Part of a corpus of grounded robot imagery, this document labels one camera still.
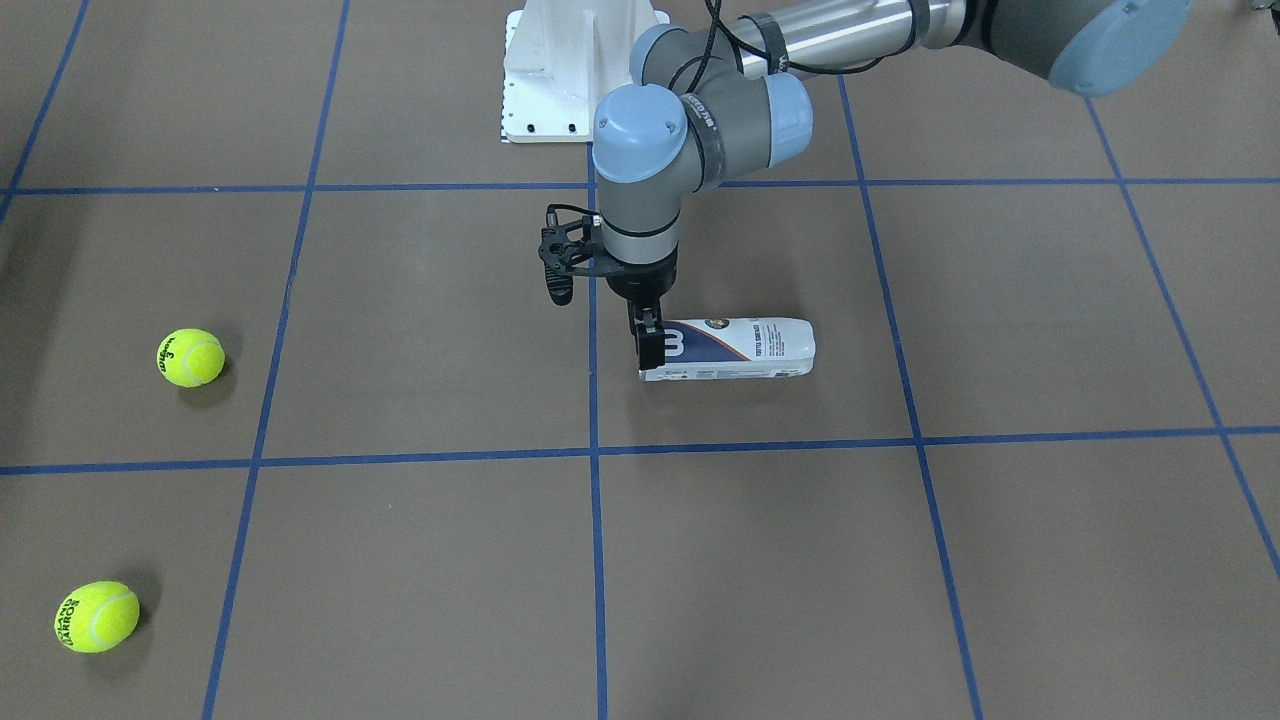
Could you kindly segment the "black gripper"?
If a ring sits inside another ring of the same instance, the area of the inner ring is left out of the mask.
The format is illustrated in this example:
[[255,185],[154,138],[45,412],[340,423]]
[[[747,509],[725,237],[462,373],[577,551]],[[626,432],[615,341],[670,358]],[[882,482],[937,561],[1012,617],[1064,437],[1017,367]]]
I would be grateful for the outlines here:
[[628,302],[628,327],[637,338],[637,369],[654,370],[666,364],[666,328],[660,299],[675,286],[678,254],[671,252],[658,263],[634,265],[622,263],[620,274],[607,278],[608,286]]

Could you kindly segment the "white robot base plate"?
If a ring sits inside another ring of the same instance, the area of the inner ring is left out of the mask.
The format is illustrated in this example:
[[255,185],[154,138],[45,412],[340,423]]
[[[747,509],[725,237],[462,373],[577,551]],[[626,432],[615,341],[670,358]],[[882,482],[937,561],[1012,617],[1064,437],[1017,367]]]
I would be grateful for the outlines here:
[[502,141],[591,142],[598,102],[631,81],[636,40],[667,22],[649,1],[526,1],[508,13]]

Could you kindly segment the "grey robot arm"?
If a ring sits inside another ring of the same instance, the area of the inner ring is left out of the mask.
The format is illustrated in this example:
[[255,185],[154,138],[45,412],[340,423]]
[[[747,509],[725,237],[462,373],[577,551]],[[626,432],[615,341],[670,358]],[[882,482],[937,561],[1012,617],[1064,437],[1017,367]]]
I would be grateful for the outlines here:
[[596,105],[596,208],[582,238],[543,231],[547,286],[602,277],[623,299],[637,368],[671,363],[660,300],[675,283],[684,200],[777,167],[812,142],[808,76],[854,76],[915,47],[973,47],[1055,88],[1102,97],[1172,45],[1188,1],[804,1],[692,32],[658,24],[630,55],[630,82]]

